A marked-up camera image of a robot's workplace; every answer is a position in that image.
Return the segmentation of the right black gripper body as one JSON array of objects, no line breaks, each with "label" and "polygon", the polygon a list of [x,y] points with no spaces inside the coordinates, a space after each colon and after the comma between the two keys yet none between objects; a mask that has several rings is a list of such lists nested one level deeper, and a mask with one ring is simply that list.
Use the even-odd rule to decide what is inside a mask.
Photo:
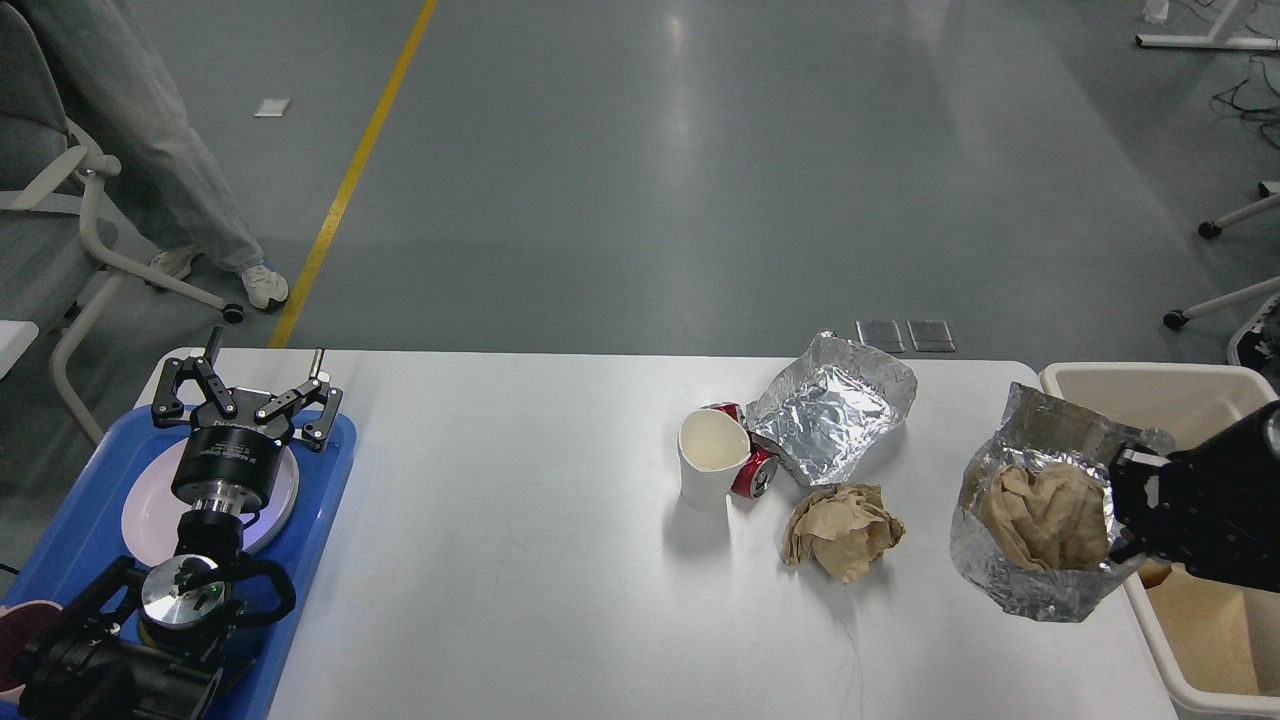
[{"label": "right black gripper body", "polygon": [[1242,418],[1156,474],[1155,557],[1224,583],[1279,580],[1279,404]]}]

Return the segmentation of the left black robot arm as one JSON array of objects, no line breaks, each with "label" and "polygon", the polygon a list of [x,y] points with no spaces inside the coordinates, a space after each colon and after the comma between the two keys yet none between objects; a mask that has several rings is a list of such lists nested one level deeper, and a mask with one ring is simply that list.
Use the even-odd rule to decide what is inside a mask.
[{"label": "left black robot arm", "polygon": [[321,369],[227,386],[220,333],[104,436],[3,600],[5,719],[262,719],[353,464]]}]

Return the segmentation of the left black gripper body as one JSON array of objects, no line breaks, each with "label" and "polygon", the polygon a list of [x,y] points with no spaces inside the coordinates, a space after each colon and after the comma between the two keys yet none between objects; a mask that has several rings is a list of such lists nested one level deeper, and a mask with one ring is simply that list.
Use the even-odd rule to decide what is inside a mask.
[{"label": "left black gripper body", "polygon": [[243,512],[270,505],[282,452],[291,442],[292,424],[271,420],[259,424],[191,427],[189,438],[172,482],[172,493],[183,503],[206,498],[219,486],[228,486],[242,500]]}]

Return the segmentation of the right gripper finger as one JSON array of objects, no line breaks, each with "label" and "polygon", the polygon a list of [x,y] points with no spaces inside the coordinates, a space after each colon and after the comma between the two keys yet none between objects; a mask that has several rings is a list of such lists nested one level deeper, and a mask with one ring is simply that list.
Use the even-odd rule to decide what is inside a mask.
[{"label": "right gripper finger", "polygon": [[1124,445],[1108,464],[1114,516],[1120,527],[1111,542],[1108,561],[1128,562],[1146,557],[1169,565],[1164,547],[1164,510],[1160,501],[1160,473],[1170,459],[1142,445]]}]

